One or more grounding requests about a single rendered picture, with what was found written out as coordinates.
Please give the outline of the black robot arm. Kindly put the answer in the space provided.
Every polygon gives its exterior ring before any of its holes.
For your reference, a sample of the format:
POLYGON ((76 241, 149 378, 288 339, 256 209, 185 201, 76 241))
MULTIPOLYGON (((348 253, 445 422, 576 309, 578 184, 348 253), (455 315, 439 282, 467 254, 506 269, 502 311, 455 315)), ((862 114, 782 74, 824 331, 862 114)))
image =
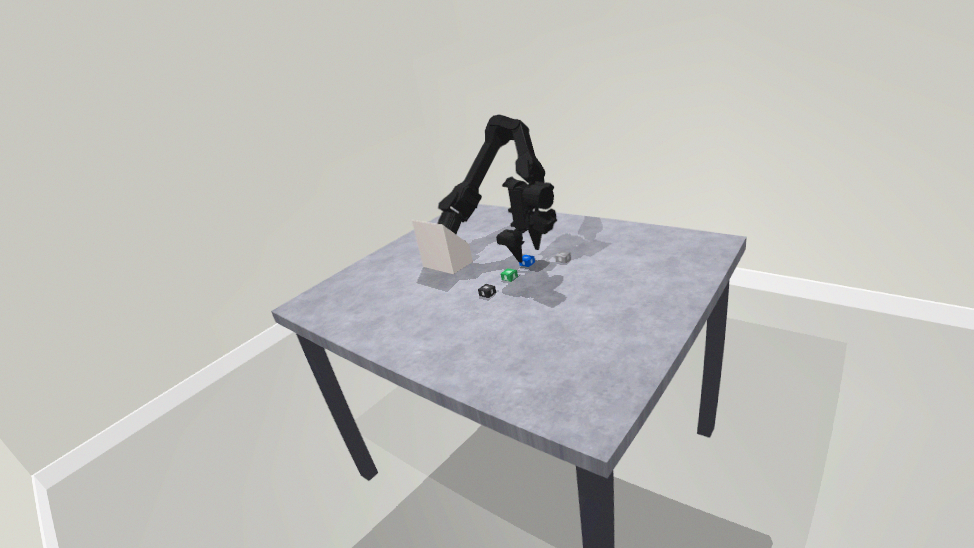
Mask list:
POLYGON ((464 181, 456 185, 451 193, 438 203, 437 209, 443 212, 437 224, 442 224, 457 234, 461 222, 469 219, 481 201, 479 187, 499 148, 508 144, 509 140, 514 140, 517 151, 516 172, 527 182, 511 176, 502 186, 508 188, 512 206, 535 208, 535 211, 529 210, 526 214, 526 229, 531 229, 532 225, 532 228, 542 234, 552 230, 554 222, 557 221, 555 210, 549 209, 554 202, 554 186, 550 182, 544 182, 545 170, 534 153, 529 132, 529 127, 521 120, 500 114, 492 116, 485 129, 485 142, 464 181), (549 210, 545 213, 540 212, 539 209, 549 210))

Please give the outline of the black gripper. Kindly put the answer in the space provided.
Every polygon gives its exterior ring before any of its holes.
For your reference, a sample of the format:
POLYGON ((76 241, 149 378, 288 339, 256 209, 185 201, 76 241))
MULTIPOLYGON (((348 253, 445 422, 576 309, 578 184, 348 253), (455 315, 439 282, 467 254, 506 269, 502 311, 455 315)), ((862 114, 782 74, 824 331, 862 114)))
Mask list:
POLYGON ((536 250, 540 249, 540 243, 542 238, 542 233, 534 228, 526 229, 525 220, 526 214, 529 210, 535 211, 534 207, 529 206, 512 206, 508 208, 508 212, 512 213, 513 222, 510 223, 511 227, 515 227, 515 230, 505 229, 496 236, 497 244, 505 245, 518 262, 522 263, 522 245, 525 241, 523 240, 523 233, 527 230, 531 236, 533 245, 536 250))

